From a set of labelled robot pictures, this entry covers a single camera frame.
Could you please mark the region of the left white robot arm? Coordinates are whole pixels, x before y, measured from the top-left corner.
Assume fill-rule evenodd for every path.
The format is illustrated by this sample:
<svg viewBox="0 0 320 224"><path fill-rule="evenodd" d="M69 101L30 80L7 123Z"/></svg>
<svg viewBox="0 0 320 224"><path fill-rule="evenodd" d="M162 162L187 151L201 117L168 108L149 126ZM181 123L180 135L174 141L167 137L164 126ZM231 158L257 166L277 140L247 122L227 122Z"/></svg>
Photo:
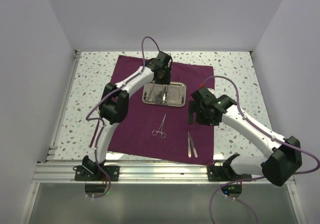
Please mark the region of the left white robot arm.
<svg viewBox="0 0 320 224"><path fill-rule="evenodd" d="M82 160L82 166L92 180L96 181L107 175L103 168L107 148L99 145L99 138L106 123L111 127L105 138L109 142L118 124L126 118L129 111L129 100L134 93L152 81L157 84L170 84L173 59L169 54L160 51L155 58L150 60L143 58L142 60L142 66L126 79L116 84L110 82L104 87L100 102L85 118L87 121L97 120L89 145L93 148L93 153ZM96 110L99 111L99 116L91 118L91 114Z"/></svg>

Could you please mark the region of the purple surgical cloth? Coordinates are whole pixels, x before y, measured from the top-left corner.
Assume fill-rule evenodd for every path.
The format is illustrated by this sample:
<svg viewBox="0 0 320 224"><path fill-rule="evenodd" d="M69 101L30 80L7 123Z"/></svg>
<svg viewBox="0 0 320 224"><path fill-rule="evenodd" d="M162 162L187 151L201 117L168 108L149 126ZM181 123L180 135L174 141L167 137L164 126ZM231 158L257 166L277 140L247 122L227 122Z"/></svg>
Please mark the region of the purple surgical cloth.
<svg viewBox="0 0 320 224"><path fill-rule="evenodd" d="M111 83L116 84L133 74L141 65L135 57L120 56L117 60ZM183 107L170 107L145 104L142 101L144 86L129 99L128 114L118 124L111 140L106 141L111 130L106 123L99 138L99 145L109 151L156 158L187 164L208 166L213 162L214 129L196 123L188 124L189 101L191 94L199 88L204 77L213 74L209 66L174 63L171 66L170 81L180 82L186 87L186 102ZM152 131L158 130L163 116L166 114L163 131L166 137L153 136ZM188 157L188 131L193 139L198 157L193 152Z"/></svg>

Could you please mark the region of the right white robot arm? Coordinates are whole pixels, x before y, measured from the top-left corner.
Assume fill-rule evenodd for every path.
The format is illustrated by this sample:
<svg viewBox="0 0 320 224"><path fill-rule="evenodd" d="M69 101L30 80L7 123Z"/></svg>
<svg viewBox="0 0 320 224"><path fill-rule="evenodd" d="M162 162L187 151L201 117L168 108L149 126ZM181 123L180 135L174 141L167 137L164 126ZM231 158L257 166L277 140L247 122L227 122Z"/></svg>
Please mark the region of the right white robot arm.
<svg viewBox="0 0 320 224"><path fill-rule="evenodd" d="M208 88L201 87L191 96L189 124L218 126L223 123L239 132L262 153L254 157L235 153L220 166L208 166L209 181L233 181L257 175L281 187L301 167L302 155L298 151L301 145L294 136L285 138L256 120L249 121L239 104L227 95L216 97Z"/></svg>

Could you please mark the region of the steel hemostat forceps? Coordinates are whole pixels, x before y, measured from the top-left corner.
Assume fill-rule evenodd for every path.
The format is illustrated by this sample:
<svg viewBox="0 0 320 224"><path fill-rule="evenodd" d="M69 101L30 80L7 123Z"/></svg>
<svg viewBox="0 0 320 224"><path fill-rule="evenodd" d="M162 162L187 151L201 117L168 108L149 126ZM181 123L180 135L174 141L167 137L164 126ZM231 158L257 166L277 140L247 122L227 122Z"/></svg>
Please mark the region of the steel hemostat forceps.
<svg viewBox="0 0 320 224"><path fill-rule="evenodd" d="M162 139L164 139L167 136L166 133L163 131L165 120L166 120L166 115L167 114L164 114L163 119L161 121L161 124L160 124L158 130L153 130L152 131L152 135L153 136L156 136L156 135L159 134Z"/></svg>

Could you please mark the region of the steel tweezers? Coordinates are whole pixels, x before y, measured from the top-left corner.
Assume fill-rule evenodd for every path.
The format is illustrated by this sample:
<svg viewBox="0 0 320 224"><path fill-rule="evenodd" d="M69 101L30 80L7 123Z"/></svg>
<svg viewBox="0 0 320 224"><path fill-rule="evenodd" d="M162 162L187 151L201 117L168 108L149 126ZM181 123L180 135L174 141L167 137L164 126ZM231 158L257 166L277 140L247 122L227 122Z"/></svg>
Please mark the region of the steel tweezers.
<svg viewBox="0 0 320 224"><path fill-rule="evenodd" d="M194 141L193 141L193 139L191 137L191 134L190 134L190 145L191 145L191 153L193 152L194 157L197 158L198 154L197 154L197 151L196 151L196 148L195 148L195 145L194 145Z"/></svg>
<svg viewBox="0 0 320 224"><path fill-rule="evenodd" d="M190 140L190 133L187 133L187 148L188 148L188 157L191 158L191 140Z"/></svg>

